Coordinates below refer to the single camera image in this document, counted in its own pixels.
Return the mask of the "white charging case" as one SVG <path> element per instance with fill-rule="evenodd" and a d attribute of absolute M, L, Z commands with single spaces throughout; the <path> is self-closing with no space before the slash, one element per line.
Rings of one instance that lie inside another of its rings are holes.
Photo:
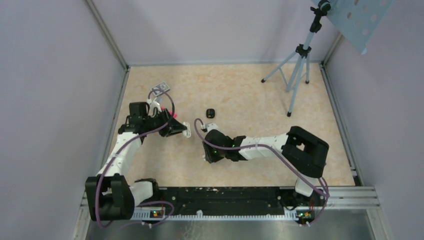
<path fill-rule="evenodd" d="M 184 137 L 186 138 L 190 138 L 191 137 L 191 126 L 188 122 L 183 122 L 182 123 L 185 126 L 185 130 L 182 131 L 182 134 Z"/>

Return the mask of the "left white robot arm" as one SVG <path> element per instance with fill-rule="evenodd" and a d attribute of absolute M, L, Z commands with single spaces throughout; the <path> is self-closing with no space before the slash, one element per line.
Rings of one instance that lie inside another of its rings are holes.
<path fill-rule="evenodd" d="M 137 180 L 129 185 L 125 175 L 129 172 L 136 152 L 147 135 L 159 133 L 161 137 L 182 134 L 191 137 L 187 122 L 179 122 L 155 100 L 131 102 L 125 123 L 118 129 L 115 146 L 106 163 L 96 176 L 85 181 L 90 217 L 93 221 L 129 220 L 142 202 L 154 207 L 160 202 L 158 184 L 153 178 Z"/>

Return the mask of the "black charging case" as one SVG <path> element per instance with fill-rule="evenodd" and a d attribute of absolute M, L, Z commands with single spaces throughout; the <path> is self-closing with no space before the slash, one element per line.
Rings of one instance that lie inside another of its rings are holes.
<path fill-rule="evenodd" d="M 216 110 L 213 108 L 208 108 L 205 112 L 205 115 L 208 119 L 213 119 L 216 116 Z"/>

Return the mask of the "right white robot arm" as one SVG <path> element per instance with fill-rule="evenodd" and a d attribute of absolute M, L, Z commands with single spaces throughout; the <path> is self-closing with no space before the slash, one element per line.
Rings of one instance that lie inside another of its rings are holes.
<path fill-rule="evenodd" d="M 223 159 L 233 162 L 262 158 L 279 158 L 296 176 L 293 200 L 307 206 L 314 198 L 313 192 L 329 196 L 323 172 L 329 144 L 309 131 L 292 126 L 287 133 L 269 137 L 245 135 L 231 138 L 223 134 L 214 123 L 202 124 L 206 134 L 201 138 L 204 159 L 216 163 Z"/>

